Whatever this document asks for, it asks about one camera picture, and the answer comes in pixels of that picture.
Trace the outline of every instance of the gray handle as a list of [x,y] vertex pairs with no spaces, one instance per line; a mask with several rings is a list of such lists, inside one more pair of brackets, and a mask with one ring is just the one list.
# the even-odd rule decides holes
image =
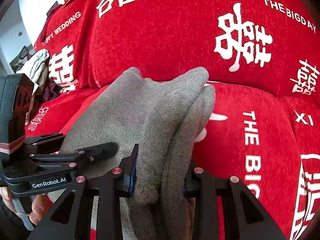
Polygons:
[[33,223],[31,223],[29,215],[32,212],[31,205],[35,198],[36,196],[23,198],[18,198],[15,195],[12,196],[12,203],[14,204],[16,211],[20,213],[19,216],[23,221],[24,226],[29,231],[32,231],[34,229],[34,225]]

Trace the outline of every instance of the gray cloth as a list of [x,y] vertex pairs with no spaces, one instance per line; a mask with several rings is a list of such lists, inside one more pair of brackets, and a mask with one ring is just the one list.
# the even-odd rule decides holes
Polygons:
[[[143,79],[138,69],[130,68],[67,134],[60,154],[106,142],[119,145],[116,156],[88,167],[88,178],[117,167],[140,144],[135,192],[120,200],[124,240],[191,239],[193,205],[182,189],[194,140],[213,109],[214,87],[204,87],[207,80],[201,67],[164,83]],[[49,196],[56,200],[60,194]],[[93,228],[96,208],[95,200]]]

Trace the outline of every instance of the metal pin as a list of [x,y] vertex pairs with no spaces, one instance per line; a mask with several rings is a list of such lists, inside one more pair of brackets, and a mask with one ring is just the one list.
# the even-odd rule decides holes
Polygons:
[[193,170],[196,174],[202,174],[203,173],[203,169],[202,168],[200,168],[200,167],[196,167],[196,168],[194,168],[194,170]]
[[233,183],[238,183],[239,182],[239,178],[237,176],[231,176],[230,177],[230,181]]
[[113,173],[113,174],[120,174],[121,172],[122,172],[121,168],[114,168],[114,169],[112,170],[112,173]]
[[84,176],[79,176],[76,178],[76,182],[81,183],[85,181],[85,177]]

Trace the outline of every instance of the human hand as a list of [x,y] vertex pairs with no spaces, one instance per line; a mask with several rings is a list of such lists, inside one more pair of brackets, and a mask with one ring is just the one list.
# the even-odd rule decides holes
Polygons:
[[[19,213],[16,211],[12,203],[12,193],[8,187],[0,187],[0,195],[5,203],[5,205],[14,212],[17,216]],[[37,195],[32,202],[32,212],[29,219],[32,223],[37,225],[41,218],[46,214],[49,209],[49,204],[47,202],[46,194]]]

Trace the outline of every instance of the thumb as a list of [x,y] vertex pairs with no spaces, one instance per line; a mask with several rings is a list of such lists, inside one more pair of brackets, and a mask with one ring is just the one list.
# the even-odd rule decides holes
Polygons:
[[0,195],[7,208],[9,208],[12,212],[17,213],[14,204],[12,203],[11,190],[8,187],[0,187]]
[[32,212],[29,216],[30,221],[34,224],[38,224],[42,217],[46,214],[49,209],[47,196],[37,195],[32,202]]

